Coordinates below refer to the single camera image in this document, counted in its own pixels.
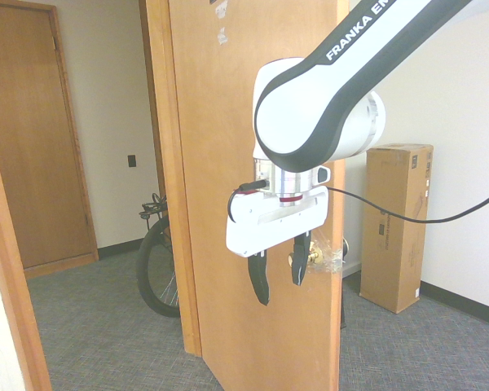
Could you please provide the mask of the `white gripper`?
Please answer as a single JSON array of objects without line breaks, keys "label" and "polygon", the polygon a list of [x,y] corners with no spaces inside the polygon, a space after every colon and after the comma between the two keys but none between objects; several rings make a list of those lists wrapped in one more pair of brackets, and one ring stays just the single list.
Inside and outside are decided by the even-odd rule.
[{"label": "white gripper", "polygon": [[267,251],[294,238],[292,279],[302,284],[310,255],[311,230],[324,224],[328,215],[328,189],[315,187],[295,204],[282,205],[280,198],[265,192],[237,195],[227,219],[227,248],[248,258],[248,270],[258,301],[268,305]]}]

